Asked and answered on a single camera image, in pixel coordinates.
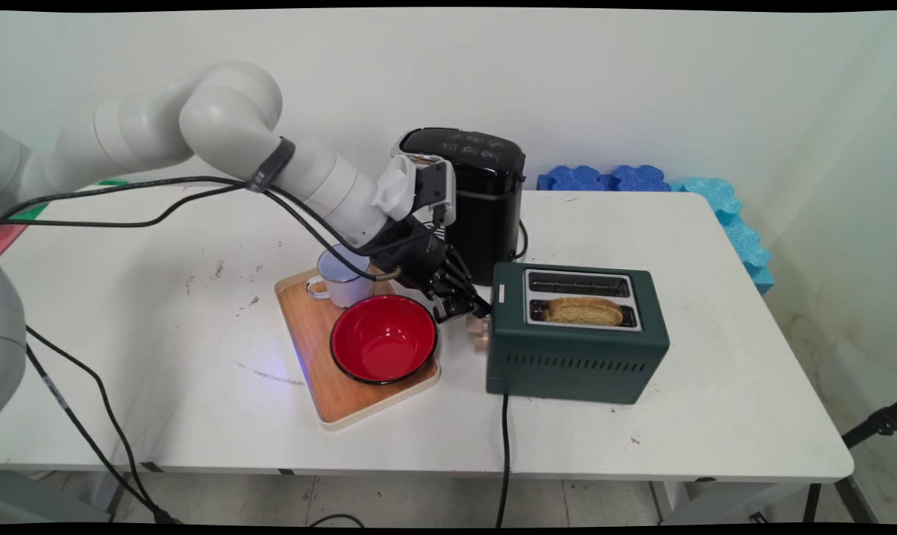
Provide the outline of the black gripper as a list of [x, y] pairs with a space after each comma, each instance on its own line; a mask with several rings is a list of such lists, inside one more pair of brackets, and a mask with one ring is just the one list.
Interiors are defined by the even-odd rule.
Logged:
[[360, 247], [360, 254], [383, 272], [400, 270], [398, 283], [434, 302], [431, 313], [438, 324], [468, 314], [485, 318], [491, 305], [476, 290], [461, 254], [446, 251], [439, 230], [440, 224], [429, 227], [413, 215], [398, 222], [389, 220]]

